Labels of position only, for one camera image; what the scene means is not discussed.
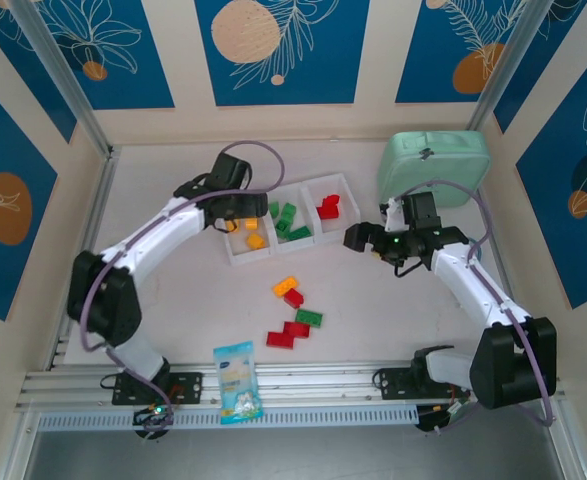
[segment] lego brick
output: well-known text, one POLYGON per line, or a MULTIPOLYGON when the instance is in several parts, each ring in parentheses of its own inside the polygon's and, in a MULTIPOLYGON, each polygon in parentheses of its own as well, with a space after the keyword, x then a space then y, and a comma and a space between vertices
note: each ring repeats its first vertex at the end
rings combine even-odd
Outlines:
POLYGON ((269 203, 269 213, 271 214, 271 218, 274 220, 280 214, 280 203, 279 202, 271 202, 269 203))
POLYGON ((266 247, 266 242, 257 233, 252 233, 249 238, 246 239, 246 244, 252 250, 259 250, 260 248, 266 247))
POLYGON ((240 223, 237 220, 226 220, 224 224, 229 233, 237 233, 240 231, 240 223))
POLYGON ((295 314, 295 321, 319 328, 322 325, 322 314, 300 308, 295 314))
POLYGON ((286 205, 284 205, 284 208, 282 209, 282 216, 293 218, 295 216, 296 212, 297 212, 297 207, 291 203, 287 203, 286 205))
POLYGON ((244 227, 247 230, 257 230, 257 218, 246 218, 244 220, 244 227))
POLYGON ((295 338, 309 338, 311 325, 308 323, 284 322, 284 333, 295 338))
POLYGON ((293 241, 293 240, 299 240, 300 238, 310 237, 311 235, 312 235, 312 233, 311 233, 311 230, 309 230, 309 227, 301 227, 301 228, 298 228, 297 230, 293 230, 292 232, 289 232, 289 235, 286 237, 286 239, 289 241, 293 241))
POLYGON ((292 222, 288 222, 285 218, 281 218, 275 225, 275 234, 279 238, 286 239, 291 231, 291 223, 292 222))
POLYGON ((317 214, 321 220, 331 220, 340 216, 337 205, 322 205, 321 207, 317 207, 317 214))
POLYGON ((292 288, 296 288, 299 284, 295 277, 287 277, 282 280, 280 283, 273 287, 273 292, 278 297, 283 297, 286 292, 288 292, 292 288))
POLYGON ((304 297, 295 288, 291 288, 284 294, 284 301, 293 308, 300 308, 304 304, 304 297))
POLYGON ((268 347, 279 347, 279 348, 293 348, 295 337, 287 333, 280 332, 269 332, 266 336, 266 345, 268 347))
POLYGON ((325 207, 327 205, 337 205, 340 203, 340 196, 339 195, 329 195, 322 200, 322 206, 325 207))

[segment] snack bag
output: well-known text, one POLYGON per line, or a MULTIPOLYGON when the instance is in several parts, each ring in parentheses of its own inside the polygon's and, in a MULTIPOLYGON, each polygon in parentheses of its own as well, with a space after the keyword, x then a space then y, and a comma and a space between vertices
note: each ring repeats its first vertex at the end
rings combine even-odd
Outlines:
POLYGON ((257 391, 253 342, 213 350, 222 396, 222 425, 264 415, 257 391))

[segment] white table surface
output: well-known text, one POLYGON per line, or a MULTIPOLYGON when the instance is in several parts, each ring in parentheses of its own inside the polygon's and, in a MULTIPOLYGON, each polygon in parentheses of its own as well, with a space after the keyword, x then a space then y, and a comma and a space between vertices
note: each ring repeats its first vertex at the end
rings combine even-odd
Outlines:
MULTIPOLYGON (((210 170, 225 144, 129 146, 122 149, 95 246, 100 251, 128 236, 161 209, 182 183, 210 170)), ((362 221, 381 222, 376 172, 384 142, 271 142, 284 157, 284 183, 343 172, 362 221)), ((277 177, 277 162, 258 147, 232 153, 253 165, 252 186, 277 177)), ((439 209, 443 225, 480 238, 484 224, 471 200, 439 209)), ((499 282, 488 242, 482 263, 499 282)), ((340 244, 321 245, 238 267, 229 264, 223 234, 208 229, 178 247, 139 288, 141 328, 169 362, 210 363, 213 349, 253 340, 260 363, 406 360, 416 349, 450 343, 473 352, 481 331, 473 328, 450 291, 425 268, 403 279, 370 254, 340 244), (303 308, 324 314, 311 338, 295 348, 266 347, 268 331, 281 331, 295 311, 271 287, 293 275, 303 308)), ((73 325, 65 364, 109 364, 86 353, 73 325)))

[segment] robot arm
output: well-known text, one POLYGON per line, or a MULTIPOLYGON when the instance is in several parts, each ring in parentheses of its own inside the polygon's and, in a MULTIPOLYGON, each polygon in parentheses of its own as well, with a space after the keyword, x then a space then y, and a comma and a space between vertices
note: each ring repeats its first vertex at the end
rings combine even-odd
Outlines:
MULTIPOLYGON (((179 187, 166 206, 132 235, 100 254, 84 251, 76 257, 67 313, 81 321, 89 304, 86 330, 99 334, 104 339, 100 346, 108 347, 118 365, 134 374, 129 383, 148 381, 165 392, 170 388, 168 362, 138 328, 142 313, 137 288, 178 245, 217 219, 266 215, 266 193, 240 190, 248 186, 251 175, 247 162, 221 153, 210 173, 179 187), (100 275, 99 288, 91 296, 100 275)), ((143 393, 146 390, 144 403, 153 403, 156 395, 139 387, 143 393)))
POLYGON ((540 398, 535 368, 516 347, 524 347, 518 328, 532 347, 550 395, 556 383, 556 332, 546 318, 533 319, 515 304, 474 256, 469 240, 457 227, 442 227, 431 193, 407 195, 401 203, 382 206, 386 226, 360 223, 350 227, 344 245, 363 252, 366 244, 395 267, 399 278, 424 265, 455 295, 471 321, 482 331, 474 356, 450 347, 416 353, 425 357, 428 379, 473 390, 486 408, 540 398), (409 257, 419 262, 400 272, 409 257))

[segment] mint green bag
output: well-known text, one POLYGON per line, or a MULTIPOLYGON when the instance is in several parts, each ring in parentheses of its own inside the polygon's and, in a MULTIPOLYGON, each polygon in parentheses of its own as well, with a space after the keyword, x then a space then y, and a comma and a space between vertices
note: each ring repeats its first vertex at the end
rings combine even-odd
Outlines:
MULTIPOLYGON (((477 190, 491 166, 484 136, 480 132, 404 132, 389 140, 377 175, 379 202, 404 193, 428 180, 449 180, 477 190)), ((434 185, 438 207, 459 207, 468 195, 453 187, 434 185)))

